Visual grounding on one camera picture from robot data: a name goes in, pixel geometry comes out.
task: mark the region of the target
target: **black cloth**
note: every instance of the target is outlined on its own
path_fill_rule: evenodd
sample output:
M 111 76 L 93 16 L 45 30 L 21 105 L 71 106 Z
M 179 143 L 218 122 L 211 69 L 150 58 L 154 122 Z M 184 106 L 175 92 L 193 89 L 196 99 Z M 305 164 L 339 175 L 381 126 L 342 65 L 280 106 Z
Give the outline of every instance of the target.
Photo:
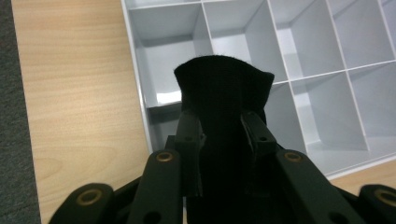
M 198 115 L 206 135 L 199 158 L 204 197 L 187 200 L 189 223 L 248 221 L 252 214 L 247 209 L 254 200 L 244 192 L 252 150 L 241 113 L 254 111 L 265 122 L 263 109 L 275 76 L 226 56 L 192 59 L 180 65 L 175 75 L 182 110 L 191 109 Z M 230 220 L 225 218 L 229 212 L 233 212 Z
M 41 223 L 12 5 L 0 0 L 0 223 Z

